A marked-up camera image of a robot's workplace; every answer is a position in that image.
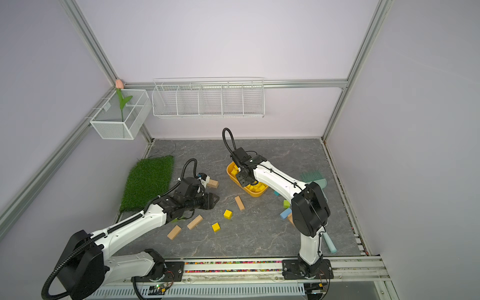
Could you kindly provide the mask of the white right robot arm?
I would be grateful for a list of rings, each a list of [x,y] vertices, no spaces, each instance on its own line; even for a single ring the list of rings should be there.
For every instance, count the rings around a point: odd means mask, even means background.
[[[295,228],[301,233],[301,246],[293,269],[288,273],[300,278],[313,278],[323,264],[321,242],[331,215],[323,190],[316,182],[299,181],[274,167],[261,155],[250,156],[242,147],[230,151],[238,167],[237,180],[242,187],[264,183],[290,204]]]

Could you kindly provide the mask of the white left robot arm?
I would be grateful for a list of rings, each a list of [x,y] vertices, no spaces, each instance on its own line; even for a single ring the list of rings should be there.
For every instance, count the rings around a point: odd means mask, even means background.
[[[205,173],[181,178],[167,193],[124,221],[90,234],[84,230],[73,234],[42,287],[42,299],[69,296],[83,300],[102,285],[126,278],[174,281],[164,257],[153,249],[127,256],[116,253],[149,231],[179,219],[185,211],[213,209],[220,198],[206,192],[210,181]]]

